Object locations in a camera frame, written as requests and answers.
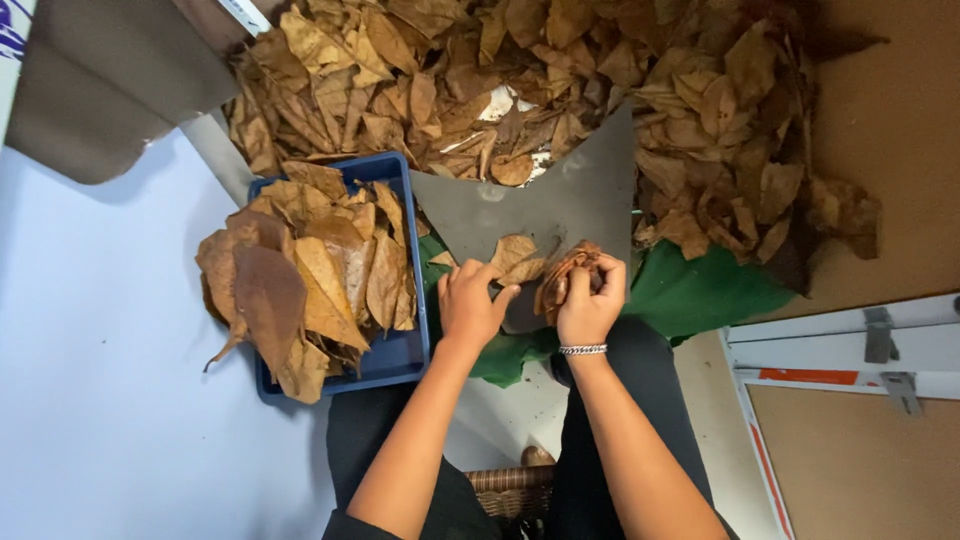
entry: black pants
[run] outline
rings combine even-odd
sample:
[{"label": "black pants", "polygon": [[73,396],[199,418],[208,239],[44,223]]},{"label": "black pants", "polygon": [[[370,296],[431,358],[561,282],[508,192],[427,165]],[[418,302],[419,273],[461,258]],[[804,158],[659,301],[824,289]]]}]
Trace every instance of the black pants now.
[{"label": "black pants", "polygon": [[[669,343],[639,319],[623,317],[613,326],[608,344],[607,359],[614,372],[712,506],[707,471]],[[337,507],[349,504],[414,387],[403,384],[333,397],[326,447]],[[546,533],[550,539],[623,538],[576,384],[566,408]],[[421,538],[456,537],[499,538],[500,533],[467,478],[444,459]]]}]

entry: person's left hand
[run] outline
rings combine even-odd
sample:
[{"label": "person's left hand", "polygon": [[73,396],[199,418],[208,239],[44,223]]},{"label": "person's left hand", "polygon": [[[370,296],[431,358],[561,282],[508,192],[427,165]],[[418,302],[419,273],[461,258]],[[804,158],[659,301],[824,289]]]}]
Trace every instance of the person's left hand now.
[{"label": "person's left hand", "polygon": [[487,287],[500,275],[493,265],[471,258],[440,278],[437,289],[444,339],[477,354],[493,339],[503,324],[507,305],[520,292],[519,285],[510,285],[491,301]]}]

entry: silver chain bracelet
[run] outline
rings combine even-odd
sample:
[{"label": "silver chain bracelet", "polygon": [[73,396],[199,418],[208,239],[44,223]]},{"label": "silver chain bracelet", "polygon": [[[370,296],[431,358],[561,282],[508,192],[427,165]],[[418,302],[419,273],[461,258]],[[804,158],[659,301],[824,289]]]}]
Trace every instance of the silver chain bracelet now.
[{"label": "silver chain bracelet", "polygon": [[596,355],[598,353],[605,353],[606,351],[606,343],[601,343],[600,345],[573,345],[571,347],[560,348],[560,354],[567,356]]}]

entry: wicker basket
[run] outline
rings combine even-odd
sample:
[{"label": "wicker basket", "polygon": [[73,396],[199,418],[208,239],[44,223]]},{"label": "wicker basket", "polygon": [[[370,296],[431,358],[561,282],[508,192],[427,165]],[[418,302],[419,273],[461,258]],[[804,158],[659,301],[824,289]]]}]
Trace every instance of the wicker basket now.
[{"label": "wicker basket", "polygon": [[546,516],[553,465],[465,473],[484,510],[493,517],[535,520]]}]

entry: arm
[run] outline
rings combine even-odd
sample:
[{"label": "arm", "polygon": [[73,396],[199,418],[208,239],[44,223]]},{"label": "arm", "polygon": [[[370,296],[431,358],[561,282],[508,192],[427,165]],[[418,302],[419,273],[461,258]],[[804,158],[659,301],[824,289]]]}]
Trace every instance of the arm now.
[{"label": "arm", "polygon": [[519,291],[516,285],[507,287],[491,302],[487,286],[497,277],[492,266],[468,260],[440,279],[444,337],[350,500],[347,515],[405,540],[420,537],[460,390]]},{"label": "arm", "polygon": [[[605,283],[593,296],[587,271],[575,268],[571,273],[570,292],[557,323],[563,345],[604,343],[623,307],[624,263],[603,256],[600,268]],[[727,538],[712,508],[617,378],[606,355],[567,359],[626,537]]]}]

